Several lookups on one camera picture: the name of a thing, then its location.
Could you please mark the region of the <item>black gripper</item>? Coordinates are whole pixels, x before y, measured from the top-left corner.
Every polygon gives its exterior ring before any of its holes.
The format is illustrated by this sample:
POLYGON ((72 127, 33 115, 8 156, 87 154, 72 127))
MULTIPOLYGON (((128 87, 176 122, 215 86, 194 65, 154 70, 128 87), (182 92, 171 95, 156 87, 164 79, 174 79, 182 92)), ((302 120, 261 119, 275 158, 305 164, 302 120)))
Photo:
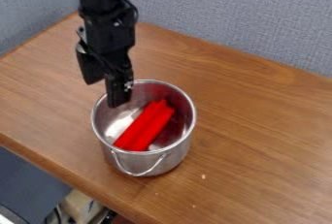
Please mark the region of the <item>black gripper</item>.
POLYGON ((131 100, 133 73, 128 51, 135 45, 136 13, 135 9, 108 13, 79 11, 83 25, 76 30, 76 59, 81 77, 87 84, 104 78, 111 108, 131 100))

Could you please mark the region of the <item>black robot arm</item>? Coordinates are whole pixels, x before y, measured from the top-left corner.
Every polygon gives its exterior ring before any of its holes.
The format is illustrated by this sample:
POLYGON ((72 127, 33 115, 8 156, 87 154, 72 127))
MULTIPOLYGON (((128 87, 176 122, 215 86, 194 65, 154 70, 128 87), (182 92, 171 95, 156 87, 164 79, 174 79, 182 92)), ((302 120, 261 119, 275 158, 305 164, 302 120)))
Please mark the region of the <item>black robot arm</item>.
POLYGON ((79 0, 83 25, 76 33, 76 59, 83 80, 104 80, 107 105, 127 103, 133 86, 128 51, 135 45, 138 9, 129 0, 79 0))

